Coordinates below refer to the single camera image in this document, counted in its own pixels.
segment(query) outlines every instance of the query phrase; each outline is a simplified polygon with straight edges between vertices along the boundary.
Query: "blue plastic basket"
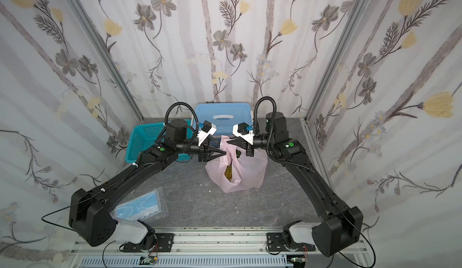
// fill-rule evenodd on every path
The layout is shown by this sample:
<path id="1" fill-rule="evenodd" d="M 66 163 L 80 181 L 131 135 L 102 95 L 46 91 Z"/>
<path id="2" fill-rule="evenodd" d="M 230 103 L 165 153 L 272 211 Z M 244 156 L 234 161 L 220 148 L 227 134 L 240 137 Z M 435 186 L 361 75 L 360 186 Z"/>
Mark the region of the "blue plastic basket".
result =
<path id="1" fill-rule="evenodd" d="M 188 125 L 191 124 L 191 120 L 185 120 Z M 157 136 L 164 129 L 163 122 L 156 122 L 152 124 L 135 126 L 130 135 L 130 141 L 128 141 L 127 153 L 125 154 L 125 161 L 127 163 L 134 163 L 138 158 L 138 154 L 151 145 L 156 143 Z M 187 138 L 191 138 L 193 132 L 188 129 L 186 133 Z M 185 162 L 189 161 L 191 156 L 188 154 L 179 154 L 177 161 Z"/>

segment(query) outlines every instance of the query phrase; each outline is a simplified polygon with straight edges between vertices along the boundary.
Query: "plastic packaging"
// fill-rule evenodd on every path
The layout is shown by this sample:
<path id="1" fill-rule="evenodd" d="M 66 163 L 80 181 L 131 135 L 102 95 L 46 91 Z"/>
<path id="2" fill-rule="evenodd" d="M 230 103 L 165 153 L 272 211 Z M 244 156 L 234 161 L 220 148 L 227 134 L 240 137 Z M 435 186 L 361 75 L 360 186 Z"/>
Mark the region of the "plastic packaging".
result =
<path id="1" fill-rule="evenodd" d="M 248 157 L 244 149 L 228 144 L 229 139 L 227 136 L 221 136 L 220 149 L 226 151 L 226 155 L 209 161 L 205 165 L 209 177 L 225 193 L 261 187 L 268 164 L 266 152 L 255 149 L 254 156 Z M 239 158 L 236 150 L 241 152 Z M 232 164 L 232 178 L 228 180 L 225 171 L 230 164 Z"/>
<path id="2" fill-rule="evenodd" d="M 130 221 L 166 217 L 167 209 L 163 198 L 162 187 L 159 187 L 131 201 L 119 204 L 115 208 L 115 216 Z"/>

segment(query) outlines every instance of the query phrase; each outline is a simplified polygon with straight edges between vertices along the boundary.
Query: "table surface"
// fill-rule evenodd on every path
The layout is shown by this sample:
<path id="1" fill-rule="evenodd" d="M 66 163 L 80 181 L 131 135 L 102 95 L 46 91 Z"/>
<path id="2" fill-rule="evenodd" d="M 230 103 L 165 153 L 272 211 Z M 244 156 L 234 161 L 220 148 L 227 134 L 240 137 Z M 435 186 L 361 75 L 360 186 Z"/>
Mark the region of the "table surface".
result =
<path id="1" fill-rule="evenodd" d="M 145 119 L 145 123 L 162 119 Z M 264 119 L 259 119 L 264 127 Z M 308 149 L 300 120 L 287 119 L 291 138 Z M 194 155 L 188 163 L 174 162 L 149 178 L 122 202 L 162 187 L 167 216 L 146 219 L 153 227 L 257 227 L 284 226 L 296 220 L 319 222 L 315 209 L 295 178 L 280 164 L 268 160 L 263 185 L 224 193 L 209 178 L 205 163 Z"/>

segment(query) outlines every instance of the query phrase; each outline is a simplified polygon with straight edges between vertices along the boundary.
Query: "black robotic arm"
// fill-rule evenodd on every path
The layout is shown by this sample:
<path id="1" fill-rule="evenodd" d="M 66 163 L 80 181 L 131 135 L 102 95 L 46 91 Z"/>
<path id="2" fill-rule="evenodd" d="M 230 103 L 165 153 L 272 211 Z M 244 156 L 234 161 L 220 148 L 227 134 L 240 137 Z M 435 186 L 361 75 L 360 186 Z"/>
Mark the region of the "black robotic arm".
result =
<path id="1" fill-rule="evenodd" d="M 259 135 L 257 109 L 265 99 L 272 100 L 274 109 L 273 113 L 267 114 L 268 133 Z M 276 112 L 272 98 L 264 97 L 258 101 L 254 119 L 253 127 L 245 123 L 236 126 L 237 137 L 229 143 L 245 149 L 247 156 L 253 156 L 255 148 L 267 150 L 270 159 L 281 163 L 295 177 L 321 219 L 321 224 L 313 227 L 311 232 L 312 240 L 321 253 L 330 256 L 357 242 L 363 220 L 361 211 L 357 207 L 348 207 L 332 191 L 311 164 L 303 146 L 289 138 L 286 118 Z M 98 187 L 89 191 L 76 191 L 71 198 L 69 226 L 91 246 L 98 246 L 107 240 L 119 240 L 132 242 L 136 249 L 132 252 L 153 249 L 156 236 L 152 228 L 141 222 L 113 219 L 110 212 L 138 185 L 168 167 L 178 158 L 178 154 L 197 154 L 199 161 L 205 162 L 225 154 L 210 145 L 210 141 L 214 140 L 210 136 L 216 129 L 214 125 L 204 122 L 199 133 L 196 129 L 193 138 L 189 140 L 186 139 L 188 128 L 191 127 L 184 120 L 171 121 L 165 126 L 164 141 L 158 138 L 156 144 L 139 154 L 132 166 Z"/>

